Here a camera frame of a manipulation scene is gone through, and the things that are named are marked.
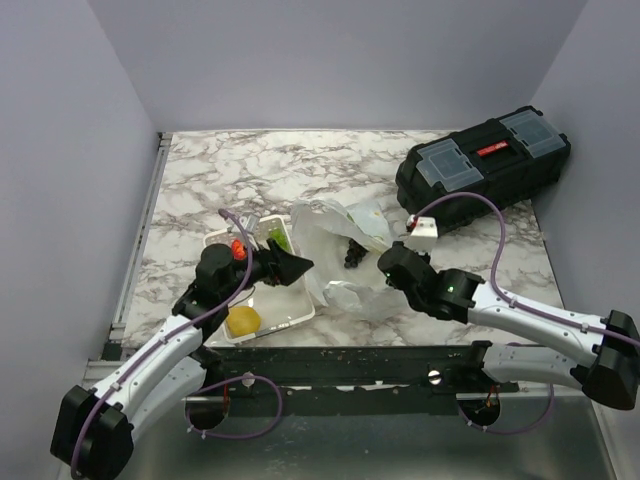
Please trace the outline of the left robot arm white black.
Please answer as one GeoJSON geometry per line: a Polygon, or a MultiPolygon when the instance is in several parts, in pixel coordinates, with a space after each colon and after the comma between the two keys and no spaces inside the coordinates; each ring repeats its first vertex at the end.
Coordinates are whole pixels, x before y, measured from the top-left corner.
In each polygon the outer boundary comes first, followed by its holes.
{"type": "Polygon", "coordinates": [[[243,259],[225,244],[205,247],[194,281],[160,330],[108,377],[62,398],[51,454],[74,479],[116,478],[153,415],[193,388],[209,395],[220,387],[220,368],[196,353],[224,323],[231,301],[258,282],[289,286],[313,265],[273,239],[248,246],[243,259]]]}

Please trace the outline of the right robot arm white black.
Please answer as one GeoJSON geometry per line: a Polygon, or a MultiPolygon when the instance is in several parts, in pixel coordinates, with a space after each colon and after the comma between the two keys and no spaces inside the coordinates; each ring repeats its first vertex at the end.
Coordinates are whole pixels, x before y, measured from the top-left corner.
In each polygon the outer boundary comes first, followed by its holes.
{"type": "Polygon", "coordinates": [[[459,371],[467,389],[480,392],[494,381],[559,384],[606,407],[634,409],[639,332],[630,315],[618,310],[607,316],[583,314],[518,300],[470,272],[436,271],[428,255],[400,242],[382,254],[377,266],[417,312],[528,340],[523,347],[493,344],[483,357],[464,362],[459,371]]]}

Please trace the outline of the dark fake grapes green leaf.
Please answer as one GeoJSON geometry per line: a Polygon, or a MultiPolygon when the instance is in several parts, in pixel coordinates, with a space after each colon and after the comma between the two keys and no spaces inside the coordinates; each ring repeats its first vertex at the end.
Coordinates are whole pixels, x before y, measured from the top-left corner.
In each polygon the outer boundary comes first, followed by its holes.
{"type": "Polygon", "coordinates": [[[354,269],[357,268],[367,255],[368,251],[356,242],[354,239],[350,239],[348,242],[348,249],[344,258],[344,268],[354,269]]]}

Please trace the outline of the white plastic bag lemon print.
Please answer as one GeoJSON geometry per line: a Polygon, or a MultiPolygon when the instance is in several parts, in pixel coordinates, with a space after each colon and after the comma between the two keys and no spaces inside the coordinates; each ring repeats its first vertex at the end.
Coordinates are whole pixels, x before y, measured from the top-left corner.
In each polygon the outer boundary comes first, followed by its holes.
{"type": "Polygon", "coordinates": [[[380,256],[397,239],[378,201],[344,206],[331,199],[298,200],[291,210],[291,238],[300,254],[314,262],[305,280],[320,304],[371,321],[408,308],[404,295],[387,284],[377,267],[380,256]],[[345,269],[350,239],[368,253],[357,268],[345,269]]]}

